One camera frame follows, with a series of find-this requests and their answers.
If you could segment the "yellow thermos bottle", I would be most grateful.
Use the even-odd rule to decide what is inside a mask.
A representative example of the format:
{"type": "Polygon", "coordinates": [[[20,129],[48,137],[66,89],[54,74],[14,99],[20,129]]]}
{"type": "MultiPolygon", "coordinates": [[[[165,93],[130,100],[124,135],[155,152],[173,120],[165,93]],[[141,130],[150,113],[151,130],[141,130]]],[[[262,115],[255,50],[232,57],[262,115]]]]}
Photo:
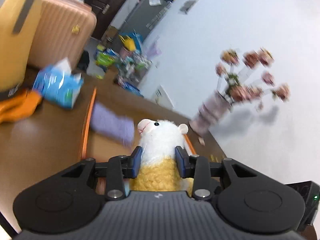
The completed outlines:
{"type": "Polygon", "coordinates": [[[1,5],[1,93],[7,96],[24,80],[41,7],[42,0],[5,0],[1,5]]]}

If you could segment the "orange cloth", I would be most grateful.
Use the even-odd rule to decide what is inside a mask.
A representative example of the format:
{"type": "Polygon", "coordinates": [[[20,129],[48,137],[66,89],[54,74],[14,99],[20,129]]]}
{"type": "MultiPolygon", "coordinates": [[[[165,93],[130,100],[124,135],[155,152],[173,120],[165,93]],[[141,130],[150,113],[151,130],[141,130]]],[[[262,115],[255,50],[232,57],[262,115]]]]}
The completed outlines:
{"type": "Polygon", "coordinates": [[[17,122],[30,117],[42,103],[39,92],[24,89],[13,98],[1,101],[0,123],[17,122]]]}

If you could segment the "pink ceramic vase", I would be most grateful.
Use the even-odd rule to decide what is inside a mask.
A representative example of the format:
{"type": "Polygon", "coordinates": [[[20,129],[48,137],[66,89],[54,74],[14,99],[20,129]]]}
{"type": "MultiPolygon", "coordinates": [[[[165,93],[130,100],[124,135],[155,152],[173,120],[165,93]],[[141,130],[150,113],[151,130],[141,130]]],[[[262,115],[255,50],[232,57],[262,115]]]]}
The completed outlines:
{"type": "Polygon", "coordinates": [[[231,104],[215,91],[202,103],[197,114],[189,121],[189,125],[195,133],[204,136],[230,108],[231,104]]]}

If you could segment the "blue tissue pack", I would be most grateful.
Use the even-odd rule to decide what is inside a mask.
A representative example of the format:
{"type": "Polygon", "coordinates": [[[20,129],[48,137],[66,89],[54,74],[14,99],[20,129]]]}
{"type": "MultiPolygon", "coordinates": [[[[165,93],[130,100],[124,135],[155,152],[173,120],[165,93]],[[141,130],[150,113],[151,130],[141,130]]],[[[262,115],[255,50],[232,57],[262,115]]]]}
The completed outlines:
{"type": "Polygon", "coordinates": [[[69,60],[64,58],[38,72],[33,90],[60,107],[72,109],[83,83],[81,74],[73,75],[69,60]]]}

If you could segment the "yellow blue bags pile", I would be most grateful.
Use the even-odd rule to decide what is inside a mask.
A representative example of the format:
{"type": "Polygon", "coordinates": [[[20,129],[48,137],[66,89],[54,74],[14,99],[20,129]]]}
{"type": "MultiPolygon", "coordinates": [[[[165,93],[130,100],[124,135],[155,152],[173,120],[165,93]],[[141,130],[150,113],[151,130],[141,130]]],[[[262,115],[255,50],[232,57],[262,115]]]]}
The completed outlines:
{"type": "Polygon", "coordinates": [[[118,37],[128,51],[142,51],[141,46],[143,39],[141,35],[135,31],[131,33],[120,33],[118,37]]]}

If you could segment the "grey refrigerator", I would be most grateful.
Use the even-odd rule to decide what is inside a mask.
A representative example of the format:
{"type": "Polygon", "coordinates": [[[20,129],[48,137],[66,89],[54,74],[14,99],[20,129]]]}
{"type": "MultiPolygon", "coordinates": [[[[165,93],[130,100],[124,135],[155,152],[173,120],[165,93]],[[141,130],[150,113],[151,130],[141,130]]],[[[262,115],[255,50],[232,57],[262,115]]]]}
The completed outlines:
{"type": "Polygon", "coordinates": [[[119,33],[121,36],[137,33],[144,41],[164,17],[174,0],[139,0],[129,13],[119,33]]]}

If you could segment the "dried pink roses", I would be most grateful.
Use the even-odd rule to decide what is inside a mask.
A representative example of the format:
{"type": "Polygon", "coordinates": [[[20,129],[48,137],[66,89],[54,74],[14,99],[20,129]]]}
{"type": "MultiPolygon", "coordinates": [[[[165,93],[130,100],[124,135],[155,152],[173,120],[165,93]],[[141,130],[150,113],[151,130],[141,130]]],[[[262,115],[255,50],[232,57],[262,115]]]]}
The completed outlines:
{"type": "Polygon", "coordinates": [[[258,101],[257,109],[262,110],[266,95],[287,102],[289,85],[276,84],[274,75],[268,70],[273,63],[273,55],[263,47],[247,51],[242,56],[235,49],[223,50],[220,62],[215,66],[218,76],[215,98],[218,105],[232,109],[235,105],[258,101]]]}

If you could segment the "purple fuzzy cloth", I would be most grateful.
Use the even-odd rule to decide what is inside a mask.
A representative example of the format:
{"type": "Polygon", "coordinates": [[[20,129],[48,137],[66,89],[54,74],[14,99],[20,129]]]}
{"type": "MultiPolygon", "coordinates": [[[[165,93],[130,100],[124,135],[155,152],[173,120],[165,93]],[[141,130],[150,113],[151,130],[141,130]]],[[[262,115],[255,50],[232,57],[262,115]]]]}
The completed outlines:
{"type": "Polygon", "coordinates": [[[132,145],[135,138],[133,120],[116,115],[100,102],[96,102],[93,106],[90,127],[96,133],[110,137],[124,146],[132,145]]]}

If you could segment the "pink ribbed suitcase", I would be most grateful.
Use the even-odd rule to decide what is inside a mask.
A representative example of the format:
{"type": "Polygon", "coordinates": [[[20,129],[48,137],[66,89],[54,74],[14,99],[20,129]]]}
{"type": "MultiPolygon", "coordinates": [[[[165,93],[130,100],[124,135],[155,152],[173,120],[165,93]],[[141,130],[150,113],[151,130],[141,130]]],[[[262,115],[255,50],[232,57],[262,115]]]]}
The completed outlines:
{"type": "Polygon", "coordinates": [[[42,0],[28,65],[43,69],[68,59],[74,70],[96,23],[92,7],[82,0],[42,0]]]}

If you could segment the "black duffel bag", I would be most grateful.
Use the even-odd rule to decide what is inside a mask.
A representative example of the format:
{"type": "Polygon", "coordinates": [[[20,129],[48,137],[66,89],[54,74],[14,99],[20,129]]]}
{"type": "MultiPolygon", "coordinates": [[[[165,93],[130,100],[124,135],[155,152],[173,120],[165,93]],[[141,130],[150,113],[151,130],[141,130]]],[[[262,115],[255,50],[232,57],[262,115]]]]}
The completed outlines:
{"type": "Polygon", "coordinates": [[[88,51],[84,50],[82,52],[82,55],[80,57],[80,60],[77,64],[76,68],[79,69],[80,71],[87,72],[87,68],[89,67],[89,63],[90,63],[89,53],[88,53],[88,51]]]}

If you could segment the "white yellow plush mouse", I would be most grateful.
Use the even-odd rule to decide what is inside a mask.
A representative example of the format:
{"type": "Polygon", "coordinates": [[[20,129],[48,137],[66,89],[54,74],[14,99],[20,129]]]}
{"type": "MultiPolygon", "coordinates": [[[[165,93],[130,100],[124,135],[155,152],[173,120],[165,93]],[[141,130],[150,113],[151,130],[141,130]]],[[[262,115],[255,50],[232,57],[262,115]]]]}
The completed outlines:
{"type": "Polygon", "coordinates": [[[143,153],[138,175],[135,179],[130,179],[129,189],[151,192],[185,191],[191,195],[194,180],[180,177],[175,157],[175,147],[184,148],[188,126],[177,126],[168,120],[143,119],[138,123],[137,129],[143,153]]]}

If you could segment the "orange red cardboard box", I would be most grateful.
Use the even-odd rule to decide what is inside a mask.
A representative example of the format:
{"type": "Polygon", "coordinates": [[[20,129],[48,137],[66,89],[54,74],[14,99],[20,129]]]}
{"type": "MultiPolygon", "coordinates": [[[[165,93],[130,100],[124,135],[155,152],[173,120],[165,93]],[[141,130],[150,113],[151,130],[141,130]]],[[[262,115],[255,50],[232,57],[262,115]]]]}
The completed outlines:
{"type": "MultiPolygon", "coordinates": [[[[98,178],[95,175],[95,165],[96,165],[95,160],[96,160],[96,158],[94,156],[92,156],[92,155],[88,155],[88,153],[87,153],[88,134],[89,134],[89,130],[91,129],[90,120],[91,120],[93,106],[97,102],[96,99],[95,99],[96,94],[97,94],[97,91],[94,90],[93,94],[91,96],[91,100],[89,102],[89,106],[87,108],[85,122],[84,122],[84,126],[83,126],[83,129],[82,129],[82,149],[80,151],[80,155],[81,155],[81,158],[83,160],[89,160],[89,161],[91,161],[93,163],[93,186],[92,186],[93,189],[95,189],[95,191],[97,193],[105,193],[106,179],[105,179],[105,177],[98,178]]],[[[140,136],[140,133],[139,133],[139,131],[137,129],[137,125],[134,124],[134,126],[135,126],[135,134],[139,134],[139,136],[140,136]]],[[[185,149],[186,142],[187,142],[187,134],[184,136],[184,148],[183,149],[185,149]]],[[[112,158],[112,157],[115,157],[115,156],[118,156],[118,155],[125,155],[123,151],[121,151],[120,153],[116,153],[116,151],[113,148],[110,149],[110,150],[105,149],[104,151],[105,151],[106,156],[107,156],[106,162],[108,162],[109,159],[112,158]]],[[[129,189],[129,182],[130,182],[130,179],[124,179],[126,196],[131,191],[129,189]]]]}

